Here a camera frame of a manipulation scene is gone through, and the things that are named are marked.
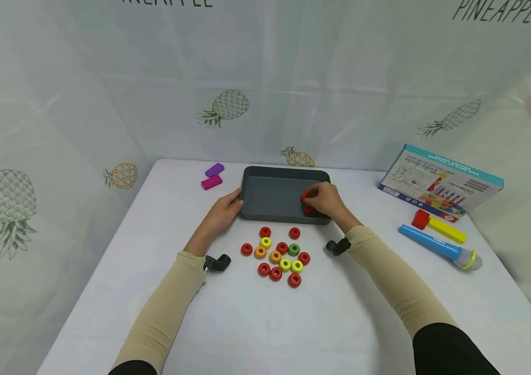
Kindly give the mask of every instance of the pineapple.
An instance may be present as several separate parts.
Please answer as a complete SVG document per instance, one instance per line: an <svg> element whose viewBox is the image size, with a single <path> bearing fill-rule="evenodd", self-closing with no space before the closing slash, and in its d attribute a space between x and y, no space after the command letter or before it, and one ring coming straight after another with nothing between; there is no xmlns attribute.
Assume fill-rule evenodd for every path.
<svg viewBox="0 0 531 375"><path fill-rule="evenodd" d="M238 90L228 90L218 96L213 102L210 111L204 110L198 113L199 124L206 124L207 129L210 127L219 127L221 129L221 120L233 120L244 115L249 110L249 99Z"/></svg>
<svg viewBox="0 0 531 375"><path fill-rule="evenodd" d="M291 167L314 167L315 161L305 153L297 153L294 147L286 147L280 151L280 155L286 157L286 163Z"/></svg>
<svg viewBox="0 0 531 375"><path fill-rule="evenodd" d="M473 102L463 104L463 106L452 111L447 117L443 118L442 121L435 121L434 123L428 123L428 126L419 128L421 132L418 135L421 135L422 139L428 139L428 137L434 137L434 134L438 133L439 130L451 130L462 123L466 122L467 119L474 117L480 110L480 99L475 99Z"/></svg>
<svg viewBox="0 0 531 375"><path fill-rule="evenodd" d="M19 170L0 170L0 260L9 253L13 259L18 249L27 251L28 233L36 233L28 220L36 214L36 194L32 180Z"/></svg>
<svg viewBox="0 0 531 375"><path fill-rule="evenodd" d="M105 169L103 178L109 189L111 185L124 190L131 189L138 179L138 168L130 162L123 162L111 171Z"/></svg>

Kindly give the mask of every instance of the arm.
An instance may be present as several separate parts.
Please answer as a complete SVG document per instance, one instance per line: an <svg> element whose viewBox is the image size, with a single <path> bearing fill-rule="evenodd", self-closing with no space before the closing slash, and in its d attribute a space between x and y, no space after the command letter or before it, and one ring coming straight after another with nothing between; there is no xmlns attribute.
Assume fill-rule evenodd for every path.
<svg viewBox="0 0 531 375"><path fill-rule="evenodd" d="M351 242L351 257L367 270L384 298L403 321L413 338L420 328L432 323L455 321L415 271L345 207L336 186L322 182L310 187L305 200L327 214Z"/></svg>
<svg viewBox="0 0 531 375"><path fill-rule="evenodd" d="M242 208L240 189L218 199L161 283L140 311L110 375L161 374L186 309L205 283L205 255L211 242Z"/></svg>
<svg viewBox="0 0 531 375"><path fill-rule="evenodd" d="M415 271L349 212L336 186L321 182L307 192L313 198L305 199L306 204L327 214L345 233L349 254L403 321L413 340L418 375L498 374Z"/></svg>

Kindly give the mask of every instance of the purple block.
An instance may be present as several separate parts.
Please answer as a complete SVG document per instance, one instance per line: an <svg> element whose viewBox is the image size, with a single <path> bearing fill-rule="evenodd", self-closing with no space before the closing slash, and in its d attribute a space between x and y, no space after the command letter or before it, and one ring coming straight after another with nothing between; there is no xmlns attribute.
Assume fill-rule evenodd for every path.
<svg viewBox="0 0 531 375"><path fill-rule="evenodd" d="M224 166L220 163L217 163L216 165L212 166L211 168L207 169L205 172L205 176L207 177L213 177L217 174L220 174L224 170Z"/></svg>

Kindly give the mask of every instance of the microphone head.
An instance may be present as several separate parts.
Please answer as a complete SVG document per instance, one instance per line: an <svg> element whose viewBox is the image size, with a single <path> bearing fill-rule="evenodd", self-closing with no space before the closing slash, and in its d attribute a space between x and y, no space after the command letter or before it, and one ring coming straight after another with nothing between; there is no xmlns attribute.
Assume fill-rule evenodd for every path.
<svg viewBox="0 0 531 375"><path fill-rule="evenodd" d="M476 271L477 269L480 269L482 267L482 257L476 253L473 250L461 248L461 253L459 253L459 257L453 261L456 265L458 265L461 269L466 269L468 271Z"/></svg>

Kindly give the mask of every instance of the gray tray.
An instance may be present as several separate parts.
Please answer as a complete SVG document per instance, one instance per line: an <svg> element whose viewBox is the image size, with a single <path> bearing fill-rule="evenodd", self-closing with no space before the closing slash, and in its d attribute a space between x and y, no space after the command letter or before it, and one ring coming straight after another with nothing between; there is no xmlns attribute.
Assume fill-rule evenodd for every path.
<svg viewBox="0 0 531 375"><path fill-rule="evenodd" d="M247 220L326 225L331 219L316 212L303 213L301 195L317 182L328 181L323 170L250 166L244 170L240 216Z"/></svg>

